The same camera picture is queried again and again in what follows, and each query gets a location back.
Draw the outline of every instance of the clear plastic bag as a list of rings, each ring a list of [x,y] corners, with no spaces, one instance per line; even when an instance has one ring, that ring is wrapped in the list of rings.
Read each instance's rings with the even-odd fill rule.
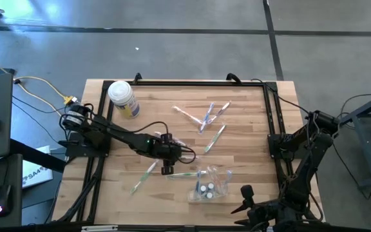
[[[189,192],[189,202],[207,201],[214,198],[226,196],[229,193],[228,183],[232,177],[232,171],[227,170],[227,178],[220,180],[219,171],[216,166],[208,166],[207,173],[208,179],[202,178],[202,170],[199,168],[197,171],[197,181],[195,188]]]

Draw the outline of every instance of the metal stand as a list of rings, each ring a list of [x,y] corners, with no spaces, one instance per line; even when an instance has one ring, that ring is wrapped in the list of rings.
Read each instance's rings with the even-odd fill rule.
[[[14,139],[11,139],[10,142],[10,153],[21,154],[24,160],[33,162],[34,164],[41,165],[44,168],[48,168],[53,171],[58,171],[60,173],[64,172],[64,167],[66,164],[65,161],[57,159],[51,155],[42,153],[39,150],[33,149]]]
[[[371,143],[367,139],[367,133],[365,132],[361,122],[362,118],[371,117],[370,113],[371,113],[371,101],[362,105],[353,112],[349,113],[347,116],[343,117],[341,119],[340,126],[343,126],[349,122],[353,122],[357,136],[359,138],[360,145],[362,146],[363,149],[363,155],[365,156],[371,174]],[[358,184],[360,188],[371,186],[371,178],[359,181]]]

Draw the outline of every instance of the plastic container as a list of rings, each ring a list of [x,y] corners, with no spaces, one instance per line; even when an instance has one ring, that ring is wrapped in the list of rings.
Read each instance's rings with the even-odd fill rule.
[[[216,166],[208,166],[207,172],[209,177],[203,179],[201,176],[201,167],[198,167],[196,187],[188,193],[189,202],[204,202],[229,194],[228,183],[231,180],[232,171],[226,170],[226,179],[220,179],[220,171]]]
[[[108,88],[108,96],[125,118],[133,119],[140,113],[140,105],[127,82],[116,81],[111,84]]]

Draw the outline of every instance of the cylindrical container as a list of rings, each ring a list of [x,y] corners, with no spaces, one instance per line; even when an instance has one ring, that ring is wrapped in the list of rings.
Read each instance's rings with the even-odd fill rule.
[[[207,193],[207,195],[205,197],[207,197],[208,199],[211,199],[213,197],[213,194],[212,193]]]
[[[213,184],[213,183],[209,183],[209,184],[207,185],[207,187],[209,188],[209,191],[214,190],[214,184]]]
[[[140,105],[127,82],[116,81],[111,84],[108,88],[108,96],[125,118],[132,119],[140,113]]]
[[[201,191],[201,194],[203,194],[204,192],[207,191],[207,187],[206,186],[200,186],[200,191]]]

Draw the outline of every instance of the computer mouse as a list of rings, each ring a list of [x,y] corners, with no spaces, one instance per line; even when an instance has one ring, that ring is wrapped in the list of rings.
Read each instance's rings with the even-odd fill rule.
[[[5,217],[11,213],[12,193],[11,185],[4,184],[0,186],[0,217]]]

